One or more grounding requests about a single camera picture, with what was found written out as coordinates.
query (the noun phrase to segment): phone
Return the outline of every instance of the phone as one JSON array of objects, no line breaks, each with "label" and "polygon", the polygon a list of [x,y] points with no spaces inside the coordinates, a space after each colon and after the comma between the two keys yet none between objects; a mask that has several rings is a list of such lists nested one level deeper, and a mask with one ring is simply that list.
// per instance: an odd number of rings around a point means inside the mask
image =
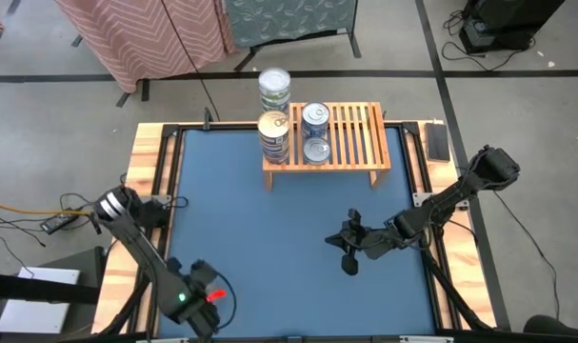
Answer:
[{"label": "phone", "polygon": [[443,124],[426,124],[429,160],[449,162],[448,130]]}]

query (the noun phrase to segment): teal patterned fabric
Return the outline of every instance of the teal patterned fabric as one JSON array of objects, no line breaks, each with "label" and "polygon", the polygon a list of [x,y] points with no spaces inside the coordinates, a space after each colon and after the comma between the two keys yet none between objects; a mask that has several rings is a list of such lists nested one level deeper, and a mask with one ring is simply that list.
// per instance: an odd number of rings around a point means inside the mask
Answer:
[{"label": "teal patterned fabric", "polygon": [[351,30],[355,0],[226,0],[233,42],[253,47],[324,30]]}]

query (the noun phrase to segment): stacked cans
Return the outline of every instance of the stacked cans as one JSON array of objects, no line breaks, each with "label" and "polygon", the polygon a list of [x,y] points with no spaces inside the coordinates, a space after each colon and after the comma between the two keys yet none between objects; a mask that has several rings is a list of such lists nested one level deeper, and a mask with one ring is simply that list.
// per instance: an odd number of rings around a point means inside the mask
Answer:
[{"label": "stacked cans", "polygon": [[330,111],[325,104],[309,103],[301,111],[301,133],[306,138],[304,157],[311,165],[322,165],[330,158],[330,145],[326,140]]},{"label": "stacked cans", "polygon": [[301,133],[305,137],[327,137],[330,117],[327,105],[309,103],[301,113]]},{"label": "stacked cans", "polygon": [[289,119],[280,111],[268,111],[257,123],[259,141],[265,158],[273,164],[282,164],[289,158]]},{"label": "stacked cans", "polygon": [[289,114],[290,75],[280,68],[270,68],[259,74],[259,91],[263,111]]}]

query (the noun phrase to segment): pink patterned curtain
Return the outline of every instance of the pink patterned curtain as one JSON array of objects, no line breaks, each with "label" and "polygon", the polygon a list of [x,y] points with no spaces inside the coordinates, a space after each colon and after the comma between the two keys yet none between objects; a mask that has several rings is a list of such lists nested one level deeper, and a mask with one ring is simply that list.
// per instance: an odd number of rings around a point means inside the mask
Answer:
[{"label": "pink patterned curtain", "polygon": [[235,51],[221,0],[55,0],[119,87],[194,71]]}]

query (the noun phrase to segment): red light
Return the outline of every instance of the red light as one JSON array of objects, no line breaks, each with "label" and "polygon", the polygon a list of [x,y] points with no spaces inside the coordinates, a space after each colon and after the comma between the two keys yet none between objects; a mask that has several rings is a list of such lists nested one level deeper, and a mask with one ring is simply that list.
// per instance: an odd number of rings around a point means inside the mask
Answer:
[{"label": "red light", "polygon": [[208,302],[213,302],[213,301],[218,300],[220,298],[224,298],[227,295],[228,295],[228,293],[225,290],[214,291],[206,297],[206,300],[208,300]]}]

